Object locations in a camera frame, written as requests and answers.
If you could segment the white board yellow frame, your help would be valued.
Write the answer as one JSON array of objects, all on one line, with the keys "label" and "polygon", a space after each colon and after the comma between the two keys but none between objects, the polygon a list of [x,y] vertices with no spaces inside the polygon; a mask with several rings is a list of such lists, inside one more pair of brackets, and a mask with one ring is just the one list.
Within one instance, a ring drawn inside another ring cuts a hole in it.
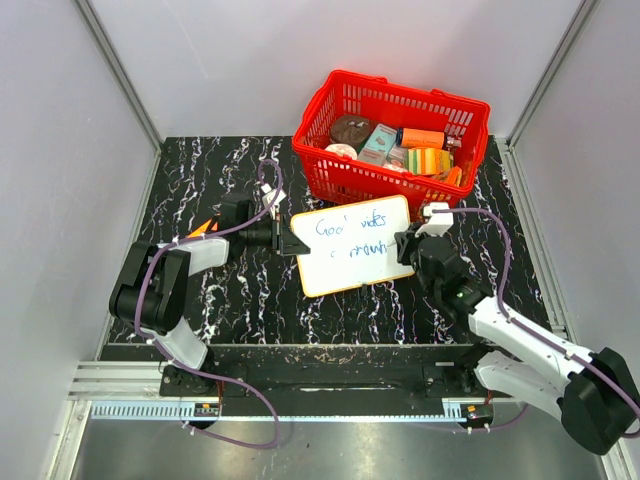
[{"label": "white board yellow frame", "polygon": [[402,195],[293,216],[292,232],[310,248],[297,257],[304,294],[320,297],[413,275],[397,261],[394,239],[409,224]]}]

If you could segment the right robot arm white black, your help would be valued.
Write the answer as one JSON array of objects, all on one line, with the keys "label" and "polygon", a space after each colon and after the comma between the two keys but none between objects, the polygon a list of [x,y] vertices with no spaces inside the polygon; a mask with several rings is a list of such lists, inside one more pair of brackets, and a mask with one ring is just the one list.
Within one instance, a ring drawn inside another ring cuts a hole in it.
[{"label": "right robot arm white black", "polygon": [[478,283],[449,241],[416,228],[394,236],[397,260],[455,325],[487,340],[454,375],[468,396],[505,393],[558,420],[585,450],[605,455],[639,418],[639,391],[624,358],[593,352],[510,309]]}]

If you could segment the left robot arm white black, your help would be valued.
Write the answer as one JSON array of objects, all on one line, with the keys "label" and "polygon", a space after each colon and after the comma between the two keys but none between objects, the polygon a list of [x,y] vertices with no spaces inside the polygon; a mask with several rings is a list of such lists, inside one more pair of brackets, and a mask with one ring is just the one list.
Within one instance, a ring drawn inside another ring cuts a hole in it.
[{"label": "left robot arm white black", "polygon": [[195,395],[217,381],[213,354],[184,317],[190,277],[238,259],[248,248],[281,256],[311,252],[279,212],[281,195],[263,196],[264,209],[247,196],[228,196],[219,213],[177,245],[134,242],[109,299],[109,312],[160,346],[183,369],[182,384]]}]

